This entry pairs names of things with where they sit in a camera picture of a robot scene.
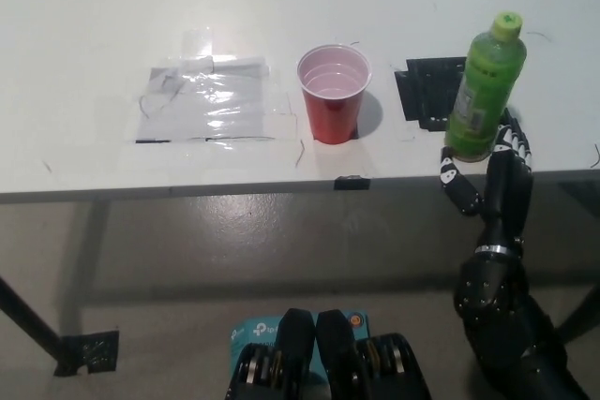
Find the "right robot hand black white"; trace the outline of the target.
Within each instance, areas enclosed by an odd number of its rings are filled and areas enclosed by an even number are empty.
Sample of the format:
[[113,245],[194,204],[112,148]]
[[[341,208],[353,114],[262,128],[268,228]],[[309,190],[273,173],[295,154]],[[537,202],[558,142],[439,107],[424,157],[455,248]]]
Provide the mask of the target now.
[[518,119],[509,110],[502,114],[493,142],[484,193],[460,173],[448,146],[441,152],[440,180],[443,192],[462,215],[482,218],[478,252],[522,256],[522,234],[533,192],[532,153]]

